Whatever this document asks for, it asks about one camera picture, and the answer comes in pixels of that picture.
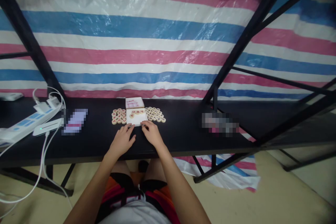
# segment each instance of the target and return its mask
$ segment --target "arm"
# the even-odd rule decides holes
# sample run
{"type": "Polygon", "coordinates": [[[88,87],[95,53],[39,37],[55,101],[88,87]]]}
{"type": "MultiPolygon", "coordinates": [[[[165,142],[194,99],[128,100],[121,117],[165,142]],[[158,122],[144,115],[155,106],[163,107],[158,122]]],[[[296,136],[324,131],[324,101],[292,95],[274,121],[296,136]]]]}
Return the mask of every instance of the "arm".
{"type": "Polygon", "coordinates": [[[160,157],[179,221],[182,224],[210,223],[200,201],[165,146],[158,126],[151,121],[143,121],[141,124],[146,125],[146,127],[142,126],[142,131],[147,140],[154,145],[160,157]]]}
{"type": "Polygon", "coordinates": [[[95,222],[111,170],[119,157],[128,151],[135,142],[135,135],[130,140],[130,135],[134,129],[134,125],[128,129],[130,125],[126,124],[117,131],[110,149],[105,154],[98,170],[69,213],[64,224],[91,224],[95,222]]]}

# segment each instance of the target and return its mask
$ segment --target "white shirt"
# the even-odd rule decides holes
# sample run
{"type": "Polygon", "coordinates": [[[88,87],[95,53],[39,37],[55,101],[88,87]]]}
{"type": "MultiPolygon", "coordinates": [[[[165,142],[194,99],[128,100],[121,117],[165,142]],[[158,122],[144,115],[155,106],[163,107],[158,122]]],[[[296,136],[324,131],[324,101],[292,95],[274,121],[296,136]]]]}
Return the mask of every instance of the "white shirt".
{"type": "Polygon", "coordinates": [[[152,204],[144,201],[133,201],[115,210],[99,224],[171,224],[168,218],[160,213],[152,204]]]}

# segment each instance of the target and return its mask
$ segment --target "black metal frame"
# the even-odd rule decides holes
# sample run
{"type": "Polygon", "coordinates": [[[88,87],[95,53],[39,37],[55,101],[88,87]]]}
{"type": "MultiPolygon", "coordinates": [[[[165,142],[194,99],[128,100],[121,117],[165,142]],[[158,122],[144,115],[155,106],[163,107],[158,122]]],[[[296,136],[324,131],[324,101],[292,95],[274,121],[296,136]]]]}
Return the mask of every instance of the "black metal frame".
{"type": "Polygon", "coordinates": [[[283,169],[286,171],[286,172],[289,172],[289,171],[292,171],[292,170],[295,170],[295,169],[299,169],[301,167],[304,167],[304,166],[307,166],[307,165],[312,165],[314,163],[317,163],[317,162],[320,162],[320,161],[324,161],[326,159],[329,159],[329,158],[333,158],[336,156],[336,150],[333,151],[333,152],[330,152],[330,153],[326,153],[322,156],[318,156],[318,157],[314,157],[312,159],[309,159],[309,160],[306,160],[306,161],[299,161],[297,160],[296,158],[294,158],[292,155],[290,155],[288,152],[280,149],[279,151],[281,151],[283,154],[285,154],[287,157],[289,157],[290,159],[292,159],[294,162],[296,162],[296,164],[292,165],[292,166],[283,166],[283,169]]]}
{"type": "MultiPolygon", "coordinates": [[[[245,30],[243,31],[242,35],[240,36],[238,42],[234,46],[232,52],[230,53],[229,57],[225,61],[223,67],[219,71],[216,79],[214,80],[213,84],[211,85],[210,89],[208,90],[207,94],[205,95],[203,102],[210,103],[210,100],[213,98],[213,107],[214,110],[217,112],[218,108],[218,101],[217,101],[217,93],[218,88],[228,75],[231,69],[237,70],[240,72],[245,72],[248,74],[252,74],[255,76],[259,76],[262,78],[270,79],[273,81],[281,82],[287,85],[295,86],[301,89],[306,89],[309,91],[312,91],[313,93],[305,97],[304,99],[300,100],[300,103],[306,103],[309,100],[313,99],[319,94],[325,95],[323,98],[321,98],[319,101],[314,103],[313,105],[309,106],[308,108],[302,110],[298,114],[294,115],[293,117],[289,118],[287,121],[279,125],[278,127],[274,128],[270,132],[266,133],[263,137],[256,139],[255,144],[260,147],[260,149],[267,149],[269,144],[269,141],[274,141],[280,138],[283,138],[286,134],[286,131],[289,129],[295,128],[299,123],[305,121],[306,119],[310,118],[311,116],[316,115],[317,113],[320,113],[322,111],[327,111],[330,106],[332,106],[336,102],[336,91],[330,91],[328,90],[329,87],[331,87],[333,84],[335,84],[336,79],[332,80],[330,83],[325,85],[322,88],[317,88],[314,86],[305,85],[302,83],[289,81],[282,78],[277,78],[274,76],[261,74],[254,71],[245,70],[242,68],[235,67],[234,64],[238,60],[241,53],[244,51],[247,44],[250,42],[253,36],[255,36],[258,32],[260,32],[262,29],[264,29],[267,25],[269,25],[272,21],[274,21],[276,18],[278,18],[281,14],[283,14],[286,10],[288,10],[290,7],[292,7],[294,4],[296,4],[300,0],[288,0],[285,4],[283,4],[278,10],[276,10],[271,16],[269,16],[266,20],[265,17],[269,13],[271,7],[274,5],[276,0],[262,0],[261,3],[258,6],[258,9],[252,16],[251,20],[249,21],[248,25],[246,26],[245,30]]],[[[201,171],[201,176],[195,177],[194,182],[199,183],[216,173],[222,171],[223,169],[235,164],[236,162],[242,160],[245,157],[248,157],[250,155],[253,155],[254,153],[258,152],[259,150],[256,149],[254,152],[250,153],[239,153],[232,155],[229,159],[225,160],[224,162],[220,163],[219,165],[216,165],[216,159],[212,158],[212,165],[211,169],[207,171],[206,173],[203,173],[202,168],[199,166],[199,163],[196,162],[196,157],[194,157],[194,160],[197,164],[197,167],[201,171]]],[[[289,167],[287,169],[296,169],[298,166],[302,166],[303,163],[298,164],[294,167],[289,167]]]]}
{"type": "MultiPolygon", "coordinates": [[[[309,101],[310,99],[314,98],[318,94],[323,94],[325,97],[320,99],[318,102],[313,104],[312,106],[306,108],[305,110],[299,112],[297,115],[293,116],[283,124],[279,125],[272,131],[268,132],[266,135],[264,135],[262,138],[257,139],[256,141],[256,147],[253,152],[245,152],[245,153],[238,153],[232,155],[229,159],[225,160],[219,165],[216,165],[216,155],[212,155],[212,165],[211,169],[207,172],[204,172],[197,161],[196,157],[193,156],[193,159],[197,165],[197,167],[200,170],[201,176],[195,177],[194,181],[195,183],[199,183],[214,174],[222,171],[223,169],[233,165],[234,163],[244,159],[245,157],[248,157],[262,149],[267,149],[269,147],[268,142],[270,140],[274,140],[278,137],[281,137],[288,129],[292,128],[293,126],[299,124],[300,122],[308,119],[309,117],[327,109],[329,106],[331,106],[336,101],[336,93],[335,91],[330,91],[328,88],[332,86],[336,79],[331,81],[329,84],[322,88],[317,88],[309,85],[305,85],[302,83],[297,83],[293,81],[289,81],[282,78],[277,78],[261,73],[257,73],[254,71],[245,70],[242,68],[235,67],[234,64],[241,55],[241,53],[244,51],[247,44],[250,42],[253,36],[255,36],[258,32],[260,32],[262,29],[264,29],[268,24],[270,24],[272,21],[274,21],[276,18],[278,18],[282,13],[284,13],[286,10],[288,10],[290,7],[292,7],[295,3],[297,3],[299,0],[289,0],[287,1],[283,6],[281,6],[277,11],[275,11],[270,17],[265,19],[267,14],[269,13],[272,6],[275,4],[277,0],[262,0],[252,16],[251,20],[249,21],[248,25],[244,29],[242,35],[238,39],[236,45],[234,46],[232,52],[230,53],[229,57],[225,61],[223,67],[219,71],[217,77],[215,78],[213,84],[211,85],[210,89],[208,90],[207,94],[205,95],[203,102],[204,103],[210,103],[210,100],[213,98],[213,109],[217,112],[217,110],[221,111],[221,109],[218,107],[217,102],[217,95],[218,95],[218,88],[223,82],[223,80],[226,78],[228,73],[231,69],[238,70],[241,72],[246,72],[249,74],[253,74],[259,77],[263,77],[266,79],[270,79],[273,81],[285,83],[288,85],[292,85],[298,88],[310,90],[313,93],[306,98],[302,99],[301,103],[305,103],[309,101]]],[[[36,41],[33,32],[26,21],[23,13],[21,12],[16,0],[0,0],[0,6],[4,10],[7,18],[11,22],[14,30],[18,34],[19,38],[23,42],[23,45],[25,46],[27,52],[18,52],[13,54],[1,54],[0,59],[8,59],[8,58],[16,58],[16,57],[22,57],[22,56],[30,56],[32,57],[34,63],[36,64],[38,70],[41,72],[43,78],[47,82],[48,86],[54,87],[57,90],[60,91],[62,96],[66,99],[66,96],[64,94],[64,91],[62,87],[60,86],[55,74],[53,73],[47,59],[45,58],[38,42],[36,41]]],[[[64,188],[71,172],[74,169],[75,164],[72,164],[62,182],[62,187],[64,188]]],[[[47,166],[47,174],[50,178],[52,178],[53,175],[53,168],[52,166],[47,166]]],[[[35,177],[35,174],[31,174],[30,172],[22,169],[22,168],[4,168],[0,170],[1,174],[4,174],[6,176],[12,177],[14,179],[32,184],[32,182],[36,181],[37,177],[35,177]]],[[[38,185],[38,187],[64,195],[63,192],[58,188],[55,187],[52,183],[50,183],[48,180],[42,179],[38,185]]],[[[69,196],[72,195],[72,190],[67,190],[67,193],[69,196]]]]}

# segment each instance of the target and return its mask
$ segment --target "paper card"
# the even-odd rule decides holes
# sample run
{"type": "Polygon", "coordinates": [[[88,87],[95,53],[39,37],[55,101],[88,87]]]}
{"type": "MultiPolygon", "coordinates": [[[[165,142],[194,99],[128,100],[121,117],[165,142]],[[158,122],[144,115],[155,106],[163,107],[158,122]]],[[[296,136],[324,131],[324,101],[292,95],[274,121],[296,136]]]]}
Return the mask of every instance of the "paper card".
{"type": "Polygon", "coordinates": [[[126,98],[126,109],[144,108],[144,102],[141,97],[126,98]]]}

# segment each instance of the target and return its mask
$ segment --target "shorts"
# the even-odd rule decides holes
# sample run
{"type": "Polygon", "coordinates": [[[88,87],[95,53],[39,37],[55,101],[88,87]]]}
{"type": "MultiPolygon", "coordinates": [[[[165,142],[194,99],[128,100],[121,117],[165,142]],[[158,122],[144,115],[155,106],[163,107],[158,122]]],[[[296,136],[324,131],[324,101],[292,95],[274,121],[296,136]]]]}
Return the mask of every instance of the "shorts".
{"type": "Polygon", "coordinates": [[[146,180],[136,187],[130,176],[124,173],[111,173],[96,218],[102,221],[114,210],[136,200],[151,203],[159,212],[166,215],[171,223],[180,223],[175,211],[167,183],[161,180],[146,180]]]}

